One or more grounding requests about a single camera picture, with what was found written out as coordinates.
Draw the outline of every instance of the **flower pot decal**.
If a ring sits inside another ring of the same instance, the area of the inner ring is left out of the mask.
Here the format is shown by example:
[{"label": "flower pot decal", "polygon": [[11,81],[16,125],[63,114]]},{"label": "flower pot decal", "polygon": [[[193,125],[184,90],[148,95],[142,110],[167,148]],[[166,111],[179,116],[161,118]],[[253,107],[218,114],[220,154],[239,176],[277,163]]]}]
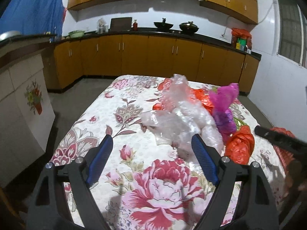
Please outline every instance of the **flower pot decal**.
[{"label": "flower pot decal", "polygon": [[43,101],[41,97],[41,91],[40,85],[36,81],[32,81],[32,85],[28,85],[26,92],[25,92],[25,97],[28,100],[28,106],[30,107],[30,110],[33,111],[34,115],[35,112],[39,115],[41,115],[43,109],[41,107],[41,102]]}]

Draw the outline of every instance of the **window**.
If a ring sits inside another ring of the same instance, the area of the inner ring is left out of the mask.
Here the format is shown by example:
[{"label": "window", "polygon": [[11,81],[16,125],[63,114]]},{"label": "window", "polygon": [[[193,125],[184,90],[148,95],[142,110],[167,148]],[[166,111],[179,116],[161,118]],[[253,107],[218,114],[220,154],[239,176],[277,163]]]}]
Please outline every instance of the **window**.
[{"label": "window", "polygon": [[280,36],[278,54],[300,66],[306,62],[306,18],[295,0],[278,0]]}]

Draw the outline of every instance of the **red bottle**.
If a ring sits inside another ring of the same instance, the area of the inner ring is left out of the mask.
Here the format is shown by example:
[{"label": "red bottle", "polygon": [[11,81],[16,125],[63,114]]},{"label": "red bottle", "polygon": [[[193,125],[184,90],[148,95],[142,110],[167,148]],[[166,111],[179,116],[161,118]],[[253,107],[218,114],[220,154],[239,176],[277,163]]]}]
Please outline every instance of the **red bottle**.
[{"label": "red bottle", "polygon": [[133,23],[133,31],[137,31],[138,30],[138,24],[135,20],[135,22]]}]

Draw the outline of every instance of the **window frame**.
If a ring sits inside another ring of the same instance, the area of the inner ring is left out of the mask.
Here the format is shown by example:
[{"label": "window frame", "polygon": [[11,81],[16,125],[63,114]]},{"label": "window frame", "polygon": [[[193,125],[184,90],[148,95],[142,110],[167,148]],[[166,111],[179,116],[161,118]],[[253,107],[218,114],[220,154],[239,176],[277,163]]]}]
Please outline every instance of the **window frame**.
[{"label": "window frame", "polygon": [[305,58],[306,58],[306,28],[305,28],[305,23],[303,22],[303,14],[302,14],[302,11],[300,10],[300,7],[297,5],[297,8],[298,8],[298,12],[299,12],[299,15],[300,15],[300,26],[301,26],[301,39],[302,39],[302,45],[301,45],[301,53],[300,53],[300,62],[297,63],[295,62],[294,60],[291,60],[281,54],[279,54],[279,48],[280,48],[280,44],[281,44],[281,27],[280,27],[280,24],[281,24],[281,18],[280,18],[280,7],[279,7],[279,1],[278,0],[273,0],[273,3],[276,3],[277,6],[276,6],[276,9],[275,9],[275,25],[276,25],[276,49],[275,49],[275,54],[276,56],[278,56],[279,58],[282,58],[284,60],[287,60],[299,67],[304,67],[304,61],[305,61]]}]

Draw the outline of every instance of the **blue gripper pad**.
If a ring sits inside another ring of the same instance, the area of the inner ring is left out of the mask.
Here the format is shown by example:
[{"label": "blue gripper pad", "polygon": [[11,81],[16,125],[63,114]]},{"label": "blue gripper pad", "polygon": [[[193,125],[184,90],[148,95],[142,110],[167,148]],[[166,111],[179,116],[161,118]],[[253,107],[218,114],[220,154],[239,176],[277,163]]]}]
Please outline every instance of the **blue gripper pad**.
[{"label": "blue gripper pad", "polygon": [[112,152],[113,138],[110,135],[106,135],[97,148],[100,148],[100,150],[88,167],[88,177],[86,179],[86,183],[90,186],[92,186],[95,182],[98,182],[104,166],[106,165],[106,162]]},{"label": "blue gripper pad", "polygon": [[205,150],[203,141],[199,138],[200,136],[198,136],[198,134],[195,134],[192,137],[192,150],[194,151],[194,154],[199,162],[199,165],[201,166],[201,169],[204,172],[206,179],[212,182],[214,186],[216,186],[219,183],[217,167],[208,152]]}]

